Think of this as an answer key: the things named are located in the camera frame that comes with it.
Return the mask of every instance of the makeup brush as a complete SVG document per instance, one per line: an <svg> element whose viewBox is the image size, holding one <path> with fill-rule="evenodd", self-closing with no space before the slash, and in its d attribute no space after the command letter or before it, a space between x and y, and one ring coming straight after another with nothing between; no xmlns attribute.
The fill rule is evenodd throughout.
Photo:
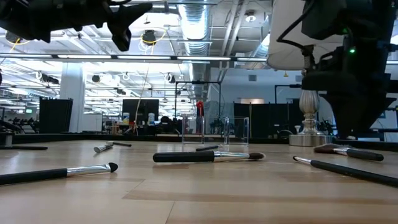
<svg viewBox="0 0 398 224"><path fill-rule="evenodd" d="M113 147L113 143L107 143L104 146L96 146L96 147L94 147L94 151L96 153L100 153L100 152L105 151L107 149L111 149L112 147Z"/></svg>
<svg viewBox="0 0 398 224"><path fill-rule="evenodd" d="M260 152L233 153L218 151L203 152L158 152L153 156L154 162L225 162L239 159L260 160L266 157Z"/></svg>
<svg viewBox="0 0 398 224"><path fill-rule="evenodd" d="M317 153L341 154L357 159L368 159L373 161L383 161L384 159L384 156L382 154L361 151L349 146L341 146L337 144L324 144L322 146L315 147L313 151Z"/></svg>
<svg viewBox="0 0 398 224"><path fill-rule="evenodd" d="M109 164L87 167L40 170L33 172L23 172L18 174L4 174L0 175L0 185L66 178L76 175L100 174L105 172L114 172L117 169L118 165L110 162Z"/></svg>
<svg viewBox="0 0 398 224"><path fill-rule="evenodd" d="M301 157L294 156L293 159L297 162L301 162L302 164L311 165L313 167L327 170L330 172L335 172L341 175L347 175L350 177L354 177L357 179L367 180L371 182L375 182L378 184L384 184L388 186L398 187L398 179L393 177L388 177L385 175L374 174L371 172L366 172L363 170L353 169L345 166L340 166L336 164L330 164L327 162L321 162L311 159L304 159Z"/></svg>
<svg viewBox="0 0 398 224"><path fill-rule="evenodd" d="M126 146L126 147L131 147L131 144L125 144L121 142L114 142L114 141L108 141L106 142L107 144L114 144L115 146Z"/></svg>
<svg viewBox="0 0 398 224"><path fill-rule="evenodd" d="M205 146L205 147L199 147L197 148L197 152L202 152L202 151L207 151L207 150L212 150L212 149L218 149L220 146Z"/></svg>

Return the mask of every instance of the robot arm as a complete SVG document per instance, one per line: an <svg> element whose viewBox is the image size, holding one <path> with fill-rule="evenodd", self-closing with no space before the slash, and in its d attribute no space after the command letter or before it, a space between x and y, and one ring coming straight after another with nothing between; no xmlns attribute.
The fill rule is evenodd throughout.
<svg viewBox="0 0 398 224"><path fill-rule="evenodd" d="M385 69L389 52L396 50L390 39L397 0L304 1L303 14L295 21L302 22L303 34L315 40L333 35L344 39L318 63L311 54L313 45L295 43L305 57L302 88L327 91L321 96L332 107L340 138L365 132L395 100L386 97L397 91L397 82ZM293 45L283 38L277 42Z"/></svg>
<svg viewBox="0 0 398 224"><path fill-rule="evenodd" d="M102 27L104 22L112 33L112 40L120 51L129 50L129 26L147 11L151 3L123 6L111 0L2 0L0 1L0 27L26 40L50 42L54 30L83 26ZM110 6L120 5L117 11Z"/></svg>

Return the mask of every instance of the wooden table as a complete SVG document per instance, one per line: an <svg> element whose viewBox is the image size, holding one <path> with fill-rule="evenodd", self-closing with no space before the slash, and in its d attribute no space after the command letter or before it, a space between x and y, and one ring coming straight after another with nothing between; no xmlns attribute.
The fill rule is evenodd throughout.
<svg viewBox="0 0 398 224"><path fill-rule="evenodd" d="M40 143L47 151L0 151L0 173L115 162L113 174L0 187L1 224L29 223L398 223L398 189L295 163L302 156L398 177L383 162L314 154L286 145L229 146L265 161L155 164L155 152L196 145L131 142L95 154L101 141Z"/></svg>

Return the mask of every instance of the red object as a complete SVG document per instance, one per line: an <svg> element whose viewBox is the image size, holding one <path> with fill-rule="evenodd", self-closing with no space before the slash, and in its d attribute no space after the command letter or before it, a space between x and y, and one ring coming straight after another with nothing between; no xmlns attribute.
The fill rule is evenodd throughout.
<svg viewBox="0 0 398 224"><path fill-rule="evenodd" d="M199 115L202 116L202 109L203 109L203 102L202 101L199 101L197 103L197 108L199 110Z"/></svg>

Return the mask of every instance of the white lampshade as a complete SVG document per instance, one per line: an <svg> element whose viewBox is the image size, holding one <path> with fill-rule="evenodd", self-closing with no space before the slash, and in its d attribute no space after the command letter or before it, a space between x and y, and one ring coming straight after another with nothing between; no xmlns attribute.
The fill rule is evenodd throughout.
<svg viewBox="0 0 398 224"><path fill-rule="evenodd" d="M304 57L301 50L292 45L276 42L276 39L288 28L291 23L298 19L304 8L305 1L298 0L275 0L272 10L271 37L268 48L267 63L270 67L278 70L301 70L304 67ZM284 38L301 45L314 45L313 55L315 61L336 47L343 45L343 36L334 35L325 40L315 40L301 33L300 23Z"/></svg>

